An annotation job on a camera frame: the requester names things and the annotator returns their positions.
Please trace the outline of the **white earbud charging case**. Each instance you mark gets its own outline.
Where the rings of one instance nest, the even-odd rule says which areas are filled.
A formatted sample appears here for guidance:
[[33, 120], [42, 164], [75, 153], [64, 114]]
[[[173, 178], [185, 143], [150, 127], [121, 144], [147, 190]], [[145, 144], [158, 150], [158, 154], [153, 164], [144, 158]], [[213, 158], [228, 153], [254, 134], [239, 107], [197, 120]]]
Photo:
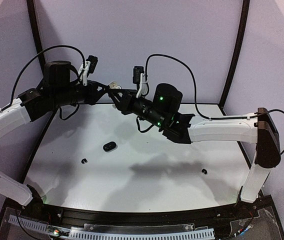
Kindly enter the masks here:
[[109, 88], [112, 90], [120, 90], [122, 87], [115, 81], [108, 84]]

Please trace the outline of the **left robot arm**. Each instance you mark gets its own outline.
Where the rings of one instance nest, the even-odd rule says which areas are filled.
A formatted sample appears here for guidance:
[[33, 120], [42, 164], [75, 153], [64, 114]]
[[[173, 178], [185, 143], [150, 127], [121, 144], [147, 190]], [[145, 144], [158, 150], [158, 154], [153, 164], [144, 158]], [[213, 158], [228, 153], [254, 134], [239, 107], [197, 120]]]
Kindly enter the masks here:
[[[110, 87], [87, 79], [94, 71], [94, 64], [86, 61], [80, 70], [76, 70], [69, 61], [46, 63], [42, 87], [26, 90], [13, 99], [10, 106], [0, 110], [0, 139], [63, 106], [96, 104]], [[24, 207], [42, 200], [32, 186], [22, 184], [1, 171], [0, 194]]]

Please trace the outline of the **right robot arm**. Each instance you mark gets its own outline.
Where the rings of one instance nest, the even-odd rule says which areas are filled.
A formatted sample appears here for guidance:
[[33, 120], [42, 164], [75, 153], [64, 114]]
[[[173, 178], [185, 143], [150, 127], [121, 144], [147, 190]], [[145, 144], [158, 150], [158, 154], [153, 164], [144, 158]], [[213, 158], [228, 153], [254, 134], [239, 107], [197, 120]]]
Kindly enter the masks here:
[[253, 203], [271, 170], [281, 161], [279, 132], [270, 112], [260, 107], [245, 115], [204, 117], [180, 113], [182, 93], [168, 83], [160, 83], [153, 100], [141, 90], [123, 89], [111, 83], [107, 94], [123, 114], [134, 114], [139, 120], [157, 127], [169, 141], [191, 144], [204, 141], [235, 141], [255, 144], [253, 163], [239, 192], [242, 202]]

